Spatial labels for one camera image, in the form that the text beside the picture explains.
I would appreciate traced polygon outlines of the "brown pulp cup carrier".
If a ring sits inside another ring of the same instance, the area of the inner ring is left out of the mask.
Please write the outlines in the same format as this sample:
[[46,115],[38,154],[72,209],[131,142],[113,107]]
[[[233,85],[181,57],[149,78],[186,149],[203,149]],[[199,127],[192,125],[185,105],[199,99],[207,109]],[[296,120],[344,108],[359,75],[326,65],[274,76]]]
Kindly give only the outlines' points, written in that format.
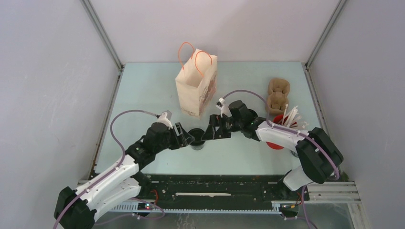
[[266,111],[270,115],[277,116],[285,112],[289,104],[288,94],[290,92],[290,83],[281,78],[273,78],[268,85],[268,97]]

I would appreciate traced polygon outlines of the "dark takeout coffee cup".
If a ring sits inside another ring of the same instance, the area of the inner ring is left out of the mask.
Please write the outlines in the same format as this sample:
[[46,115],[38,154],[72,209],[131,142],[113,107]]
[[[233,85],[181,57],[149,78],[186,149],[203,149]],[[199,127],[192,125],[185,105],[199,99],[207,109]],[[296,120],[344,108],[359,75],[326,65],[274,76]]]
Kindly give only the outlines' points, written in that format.
[[199,145],[199,146],[191,146],[193,150],[199,151],[204,148],[204,145]]

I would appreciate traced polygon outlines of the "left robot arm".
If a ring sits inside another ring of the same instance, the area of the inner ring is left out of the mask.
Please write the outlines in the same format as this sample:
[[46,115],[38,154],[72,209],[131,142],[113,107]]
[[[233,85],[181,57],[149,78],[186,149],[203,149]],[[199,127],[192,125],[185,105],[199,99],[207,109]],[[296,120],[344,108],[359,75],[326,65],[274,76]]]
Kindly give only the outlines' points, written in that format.
[[191,144],[195,138],[180,123],[173,128],[155,122],[146,134],[132,144],[124,157],[106,171],[75,189],[60,191],[55,207],[55,227],[90,229],[109,210],[121,202],[138,197],[147,198],[150,180],[141,170],[155,160],[156,154]]

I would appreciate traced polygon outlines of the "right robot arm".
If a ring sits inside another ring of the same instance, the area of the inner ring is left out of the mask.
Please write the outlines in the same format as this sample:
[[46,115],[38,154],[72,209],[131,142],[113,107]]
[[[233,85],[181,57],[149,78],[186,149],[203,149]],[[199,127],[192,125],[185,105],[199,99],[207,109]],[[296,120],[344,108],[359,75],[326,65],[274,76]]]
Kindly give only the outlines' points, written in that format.
[[232,133],[241,132],[246,138],[297,153],[300,166],[287,172],[277,187],[281,198],[291,199],[299,188],[310,183],[323,184],[331,175],[340,177],[338,167],[343,156],[323,129],[306,131],[275,124],[259,117],[240,100],[227,105],[221,99],[216,105],[221,113],[210,115],[203,141],[230,138]]

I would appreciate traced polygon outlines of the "black coffee cup lid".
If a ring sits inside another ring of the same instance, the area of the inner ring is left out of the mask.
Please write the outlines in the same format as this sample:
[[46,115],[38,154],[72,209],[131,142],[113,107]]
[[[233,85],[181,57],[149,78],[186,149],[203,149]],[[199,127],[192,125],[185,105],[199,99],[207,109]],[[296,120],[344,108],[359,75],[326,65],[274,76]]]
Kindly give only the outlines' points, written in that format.
[[203,146],[205,144],[205,141],[202,140],[202,136],[205,133],[204,130],[200,128],[194,128],[191,129],[188,133],[194,137],[194,141],[190,143],[191,146],[197,147]]

